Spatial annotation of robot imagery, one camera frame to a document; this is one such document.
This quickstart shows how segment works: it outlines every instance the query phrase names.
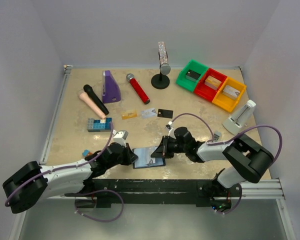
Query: small white box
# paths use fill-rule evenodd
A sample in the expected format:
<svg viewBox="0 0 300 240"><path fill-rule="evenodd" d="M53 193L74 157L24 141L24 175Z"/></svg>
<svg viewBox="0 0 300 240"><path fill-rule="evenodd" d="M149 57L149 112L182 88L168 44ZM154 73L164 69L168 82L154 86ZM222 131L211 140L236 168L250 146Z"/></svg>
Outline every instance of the small white box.
<svg viewBox="0 0 300 240"><path fill-rule="evenodd" d="M223 94L235 100L240 95L240 91L233 88L232 86L226 85L223 89Z"/></svg>

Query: black round base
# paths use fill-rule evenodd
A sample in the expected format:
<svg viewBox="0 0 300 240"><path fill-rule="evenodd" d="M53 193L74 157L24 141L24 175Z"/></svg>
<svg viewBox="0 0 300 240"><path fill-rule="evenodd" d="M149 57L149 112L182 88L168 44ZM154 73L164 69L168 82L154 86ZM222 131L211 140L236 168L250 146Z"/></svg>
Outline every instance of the black round base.
<svg viewBox="0 0 300 240"><path fill-rule="evenodd" d="M166 75L162 75L160 79L160 74L156 74L151 79L151 84L156 89L165 89L170 84L170 79Z"/></svg>

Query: red microphone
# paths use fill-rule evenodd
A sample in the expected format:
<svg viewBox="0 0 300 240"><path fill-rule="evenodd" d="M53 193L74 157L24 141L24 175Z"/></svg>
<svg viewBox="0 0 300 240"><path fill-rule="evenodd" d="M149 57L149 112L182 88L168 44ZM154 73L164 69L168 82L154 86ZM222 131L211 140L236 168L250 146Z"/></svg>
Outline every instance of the red microphone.
<svg viewBox="0 0 300 240"><path fill-rule="evenodd" d="M128 73L126 75L126 80L131 84L131 86L134 88L136 93L141 98L142 102L144 104L150 103L150 99L148 98L147 94L144 92L144 90L141 88L137 80L135 79L135 76L132 73Z"/></svg>

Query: wooden tabletop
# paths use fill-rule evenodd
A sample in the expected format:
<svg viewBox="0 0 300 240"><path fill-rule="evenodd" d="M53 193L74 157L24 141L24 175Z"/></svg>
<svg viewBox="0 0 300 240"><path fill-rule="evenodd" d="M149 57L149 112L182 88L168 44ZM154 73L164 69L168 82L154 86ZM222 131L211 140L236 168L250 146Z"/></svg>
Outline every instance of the wooden tabletop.
<svg viewBox="0 0 300 240"><path fill-rule="evenodd" d="M55 130L51 148L47 157L47 165L60 165L75 162L82 159L85 149L95 152L101 150L106 144L109 132L88 132L88 118L100 119L84 102L78 98L78 91L85 84L93 87L95 93L101 98L102 92L102 68L74 68L66 84L64 97L61 103L58 120L55 122ZM108 103L108 108L114 125L114 129L126 130L129 135L127 142L131 148L158 146L162 136L167 135L165 125L171 119L150 117L142 119L141 111L155 108L173 110L173 117L182 113L192 113L203 118L212 128L212 131L222 133L220 140L228 140L233 135L223 126L222 122L229 113L220 107L208 102L199 96L187 91L176 84L180 69L172 69L168 75L170 85L166 89L158 90L152 87L151 78L159 73L158 69L110 69L121 91L121 101ZM243 77L239 69L217 69L220 73L243 83ZM150 98L150 103L144 105L135 90L127 82L126 75L134 74L136 80ZM234 111L242 107L248 101L245 92ZM138 117L122 120L121 113L126 110L136 109ZM255 119L251 117L247 126L254 126ZM192 116L181 116L173 126L187 127L192 136L198 141L207 141L211 138L207 127ZM261 143L256 129L247 133L258 143ZM116 165L99 178L107 179L212 179L223 168L230 167L226 160L214 160L205 163L193 163L183 154L178 153L174 158L166 159L166 166L133 169L130 166ZM263 179L271 179L270 173L264 174Z"/></svg>

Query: black card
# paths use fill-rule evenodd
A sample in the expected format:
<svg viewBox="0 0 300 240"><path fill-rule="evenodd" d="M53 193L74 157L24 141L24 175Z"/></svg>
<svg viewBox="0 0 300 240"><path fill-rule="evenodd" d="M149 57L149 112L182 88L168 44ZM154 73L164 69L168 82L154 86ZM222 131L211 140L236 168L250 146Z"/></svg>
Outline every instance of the black card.
<svg viewBox="0 0 300 240"><path fill-rule="evenodd" d="M167 118L172 119L174 116L174 111L172 110L166 110L166 109L160 109L158 110L158 117L160 118Z"/></svg>

